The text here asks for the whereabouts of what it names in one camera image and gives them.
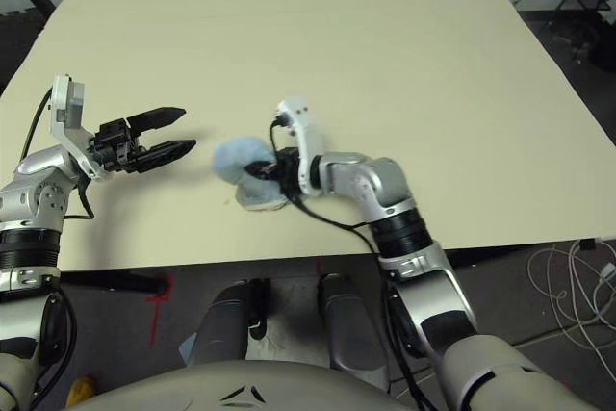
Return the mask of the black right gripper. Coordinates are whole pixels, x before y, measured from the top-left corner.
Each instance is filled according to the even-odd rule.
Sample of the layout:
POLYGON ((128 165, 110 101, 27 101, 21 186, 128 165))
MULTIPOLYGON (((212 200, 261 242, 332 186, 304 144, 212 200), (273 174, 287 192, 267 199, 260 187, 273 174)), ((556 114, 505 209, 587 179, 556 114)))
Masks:
POLYGON ((276 162, 255 161, 246 166, 246 172, 254 178, 277 178, 281 192, 291 201, 302 195, 298 182, 299 150, 285 147, 275 152, 276 162))

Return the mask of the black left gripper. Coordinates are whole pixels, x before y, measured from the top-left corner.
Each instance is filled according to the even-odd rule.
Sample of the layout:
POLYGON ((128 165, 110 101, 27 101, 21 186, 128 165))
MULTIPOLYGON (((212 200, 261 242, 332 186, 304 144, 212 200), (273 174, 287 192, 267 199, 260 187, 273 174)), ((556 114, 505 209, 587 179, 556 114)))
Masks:
POLYGON ((147 167, 162 167, 177 161, 196 146, 196 140, 166 141, 145 151, 139 136, 169 126, 185 113, 182 108, 160 107, 101 124, 90 140, 92 158, 107 172, 127 173, 143 173, 147 167))

